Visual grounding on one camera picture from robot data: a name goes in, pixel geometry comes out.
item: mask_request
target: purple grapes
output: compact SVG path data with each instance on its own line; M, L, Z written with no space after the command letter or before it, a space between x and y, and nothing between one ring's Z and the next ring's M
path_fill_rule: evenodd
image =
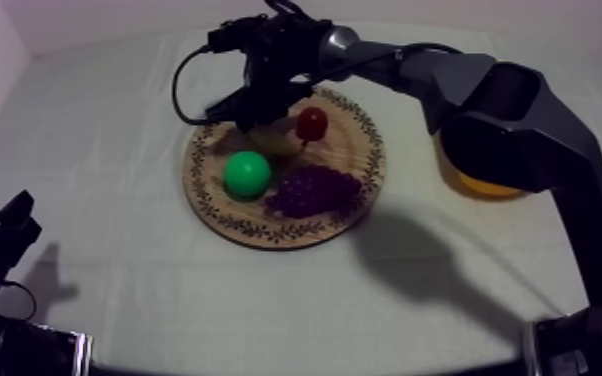
M285 176L278 192L266 199L268 208L289 218L306 218L340 210L362 189L350 174L326 166L299 167Z

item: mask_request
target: red ball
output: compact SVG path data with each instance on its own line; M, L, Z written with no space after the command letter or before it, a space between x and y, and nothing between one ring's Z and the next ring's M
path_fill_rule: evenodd
M296 123L296 135L304 141L319 141L327 134L329 118L317 107L301 111Z

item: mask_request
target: wooden plate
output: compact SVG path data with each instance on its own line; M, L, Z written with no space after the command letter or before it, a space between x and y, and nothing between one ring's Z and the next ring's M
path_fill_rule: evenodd
M323 87L316 88L312 97L295 104L290 109L290 119L310 106L327 113L327 135L290 157L267 155L233 123L203 127L194 132L184 157L182 183L191 207L211 229L245 246L290 250L337 236L369 210L385 178L385 152L376 126L357 104ZM288 132L286 137L301 143L294 131ZM256 201L236 201L224 191L222 174L226 161L242 150L264 154L273 167L274 182ZM362 190L358 200L346 210L305 219L284 218L267 210L264 200L275 192L276 177L308 164L326 165L359 179Z

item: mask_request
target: plastic fruit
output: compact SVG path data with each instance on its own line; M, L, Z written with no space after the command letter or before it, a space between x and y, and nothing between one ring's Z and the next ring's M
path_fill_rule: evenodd
M266 206L289 218L346 209L359 195L362 183L350 174L325 166L299 167L285 176Z
M257 152L241 151L226 162L224 185L236 197L256 197L266 191L270 181L271 166Z
M273 155L294 155L301 150L300 145L278 132L274 124L254 127L247 135L262 150Z
M328 127L327 114L317 107L308 107L299 114L296 135L306 143L319 141L326 135Z

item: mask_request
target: white tablecloth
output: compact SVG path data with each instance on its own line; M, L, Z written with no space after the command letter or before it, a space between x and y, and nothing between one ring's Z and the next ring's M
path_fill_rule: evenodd
M364 39L435 41L542 70L602 144L602 59L479 32L352 24ZM190 375L412 375L507 360L529 320L586 304L548 193L510 202L441 179L420 105L353 78L329 86L384 137L387 178L361 226L292 253L242 248L189 209L192 129L169 83L205 31L87 46L34 62L0 114L0 207L36 198L40 241L10 278L35 320L90 333L102 364ZM240 86L239 54L182 79L194 114ZM6 293L0 310L22 310Z

